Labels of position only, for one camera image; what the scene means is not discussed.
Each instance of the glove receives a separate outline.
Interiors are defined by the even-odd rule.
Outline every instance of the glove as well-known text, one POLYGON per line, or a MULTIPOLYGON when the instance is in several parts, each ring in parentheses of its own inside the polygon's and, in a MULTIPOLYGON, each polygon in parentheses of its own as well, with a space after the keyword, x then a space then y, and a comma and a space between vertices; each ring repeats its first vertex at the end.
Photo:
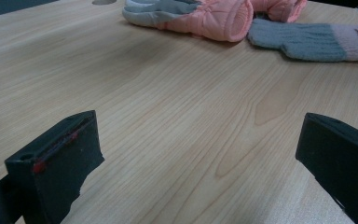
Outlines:
POLYGON ((255 12, 266 12, 272 21, 296 21, 307 0, 250 0, 255 12))
POLYGON ((249 0, 132 0, 122 13, 135 25, 230 42, 245 38, 254 15, 249 0))
POLYGON ((358 61, 358 25, 280 23, 254 19, 248 39, 280 49, 288 57, 315 61, 358 61))

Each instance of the wood grain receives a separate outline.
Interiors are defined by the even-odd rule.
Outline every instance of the wood grain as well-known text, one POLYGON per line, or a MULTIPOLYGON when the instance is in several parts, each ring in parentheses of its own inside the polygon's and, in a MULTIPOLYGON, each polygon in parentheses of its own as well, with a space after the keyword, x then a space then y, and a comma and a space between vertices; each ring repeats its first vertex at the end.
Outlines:
MULTIPOLYGON (((295 152, 307 112, 358 128, 358 63, 136 27, 123 5, 0 16, 0 177, 8 156, 95 109, 106 161, 63 223, 351 223, 295 152)), ((309 2, 299 22, 358 11, 309 2)))

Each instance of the pink and gray glove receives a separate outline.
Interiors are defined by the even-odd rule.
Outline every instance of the pink and gray glove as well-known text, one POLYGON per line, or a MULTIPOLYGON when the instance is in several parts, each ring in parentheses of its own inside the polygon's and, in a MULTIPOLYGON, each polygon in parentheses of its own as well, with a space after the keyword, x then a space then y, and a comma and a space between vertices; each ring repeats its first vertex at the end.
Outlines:
POLYGON ((265 12, 272 21, 296 21, 307 0, 250 0, 255 12, 265 12))
POLYGON ((127 0, 122 13, 135 25, 229 42, 245 38, 254 16, 250 0, 127 0))

